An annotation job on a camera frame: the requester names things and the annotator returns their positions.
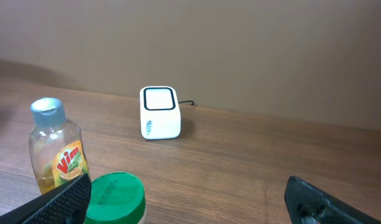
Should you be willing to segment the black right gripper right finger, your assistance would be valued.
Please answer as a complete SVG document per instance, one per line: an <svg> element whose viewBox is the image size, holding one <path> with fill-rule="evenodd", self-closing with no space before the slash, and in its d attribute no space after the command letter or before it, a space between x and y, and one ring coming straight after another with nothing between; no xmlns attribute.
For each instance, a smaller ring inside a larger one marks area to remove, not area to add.
<svg viewBox="0 0 381 224"><path fill-rule="evenodd" d="M289 177L284 201L292 223L381 224L297 176Z"/></svg>

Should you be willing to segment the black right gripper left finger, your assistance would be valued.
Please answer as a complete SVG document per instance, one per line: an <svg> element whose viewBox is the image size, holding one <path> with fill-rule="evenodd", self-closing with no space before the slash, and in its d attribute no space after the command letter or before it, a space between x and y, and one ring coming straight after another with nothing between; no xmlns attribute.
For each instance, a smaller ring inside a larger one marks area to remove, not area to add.
<svg viewBox="0 0 381 224"><path fill-rule="evenodd" d="M91 180L82 174L21 207L0 216L0 224L84 223L91 200Z"/></svg>

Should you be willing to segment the green lid white jar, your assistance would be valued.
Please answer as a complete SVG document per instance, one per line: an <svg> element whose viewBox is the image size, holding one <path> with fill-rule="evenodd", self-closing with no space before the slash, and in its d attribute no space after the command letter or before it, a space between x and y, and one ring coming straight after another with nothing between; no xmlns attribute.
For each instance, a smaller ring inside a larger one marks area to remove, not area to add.
<svg viewBox="0 0 381 224"><path fill-rule="evenodd" d="M91 183L85 224L144 224L147 206L144 185L127 172L113 172Z"/></svg>

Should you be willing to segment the yellow dish soap bottle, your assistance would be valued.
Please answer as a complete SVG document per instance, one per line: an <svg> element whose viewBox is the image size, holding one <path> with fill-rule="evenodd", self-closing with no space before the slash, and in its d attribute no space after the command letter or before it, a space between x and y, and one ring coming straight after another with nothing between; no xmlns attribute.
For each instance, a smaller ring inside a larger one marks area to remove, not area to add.
<svg viewBox="0 0 381 224"><path fill-rule="evenodd" d="M65 114L57 98L41 98L30 111L34 128L29 137L29 152L41 194L82 175L89 174L81 129Z"/></svg>

